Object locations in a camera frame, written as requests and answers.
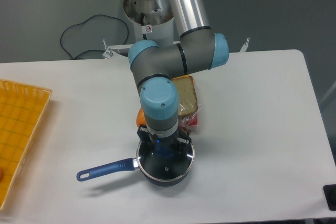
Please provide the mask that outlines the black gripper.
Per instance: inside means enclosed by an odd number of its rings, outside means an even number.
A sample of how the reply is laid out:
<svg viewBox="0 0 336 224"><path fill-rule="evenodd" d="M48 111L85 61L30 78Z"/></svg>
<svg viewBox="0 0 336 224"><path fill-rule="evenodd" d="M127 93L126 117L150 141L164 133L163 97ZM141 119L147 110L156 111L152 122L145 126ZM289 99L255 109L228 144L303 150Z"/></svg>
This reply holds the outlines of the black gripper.
<svg viewBox="0 0 336 224"><path fill-rule="evenodd" d="M155 131L140 124L137 135L149 153L175 153L188 151L191 138L186 132L178 132L177 127L166 131Z"/></svg>

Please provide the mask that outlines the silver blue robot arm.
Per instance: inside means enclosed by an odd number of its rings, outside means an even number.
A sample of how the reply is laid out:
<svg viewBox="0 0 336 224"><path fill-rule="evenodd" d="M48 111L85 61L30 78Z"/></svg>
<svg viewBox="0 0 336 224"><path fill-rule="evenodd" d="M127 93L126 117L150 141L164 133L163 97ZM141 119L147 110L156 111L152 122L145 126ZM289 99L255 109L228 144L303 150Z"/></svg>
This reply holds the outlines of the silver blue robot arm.
<svg viewBox="0 0 336 224"><path fill-rule="evenodd" d="M226 38L212 31L203 0L168 1L180 42L160 47L143 39L128 52L146 120L138 130L139 137L166 146L179 139L179 96L172 79L222 66L229 58Z"/></svg>

